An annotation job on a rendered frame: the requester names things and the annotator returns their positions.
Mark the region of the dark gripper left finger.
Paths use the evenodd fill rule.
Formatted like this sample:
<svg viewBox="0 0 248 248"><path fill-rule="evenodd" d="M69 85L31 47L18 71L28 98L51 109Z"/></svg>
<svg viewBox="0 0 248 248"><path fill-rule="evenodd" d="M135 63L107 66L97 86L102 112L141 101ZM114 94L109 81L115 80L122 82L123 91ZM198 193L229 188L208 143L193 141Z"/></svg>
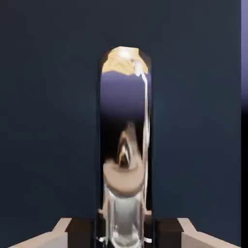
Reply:
<svg viewBox="0 0 248 248"><path fill-rule="evenodd" d="M94 248L93 218L62 217L54 228L8 248Z"/></svg>

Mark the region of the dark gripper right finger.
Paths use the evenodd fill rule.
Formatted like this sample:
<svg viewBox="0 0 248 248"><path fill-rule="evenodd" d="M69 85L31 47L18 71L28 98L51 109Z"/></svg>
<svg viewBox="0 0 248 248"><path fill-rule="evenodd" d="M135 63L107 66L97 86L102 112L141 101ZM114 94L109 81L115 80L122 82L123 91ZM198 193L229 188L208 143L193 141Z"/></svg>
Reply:
<svg viewBox="0 0 248 248"><path fill-rule="evenodd" d="M156 248L239 248L199 232L188 218L159 219L155 222Z"/></svg>

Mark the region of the shiny curved metal handle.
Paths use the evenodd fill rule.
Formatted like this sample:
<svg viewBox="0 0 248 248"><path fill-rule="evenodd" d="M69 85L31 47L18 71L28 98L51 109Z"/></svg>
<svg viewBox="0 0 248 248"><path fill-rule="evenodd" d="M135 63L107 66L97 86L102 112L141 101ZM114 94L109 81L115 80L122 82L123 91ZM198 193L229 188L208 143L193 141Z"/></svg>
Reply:
<svg viewBox="0 0 248 248"><path fill-rule="evenodd" d="M99 248L145 248L149 220L151 61L118 46L102 61L99 83L101 204Z"/></svg>

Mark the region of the dark blue cabinet door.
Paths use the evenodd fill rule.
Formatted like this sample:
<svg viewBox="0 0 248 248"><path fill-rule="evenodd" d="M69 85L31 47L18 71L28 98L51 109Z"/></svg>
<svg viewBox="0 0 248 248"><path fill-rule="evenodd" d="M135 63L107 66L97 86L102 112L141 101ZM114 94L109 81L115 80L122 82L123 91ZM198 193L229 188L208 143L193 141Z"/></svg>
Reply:
<svg viewBox="0 0 248 248"><path fill-rule="evenodd" d="M98 61L152 59L153 211L241 243L241 0L0 0L0 248L93 217Z"/></svg>

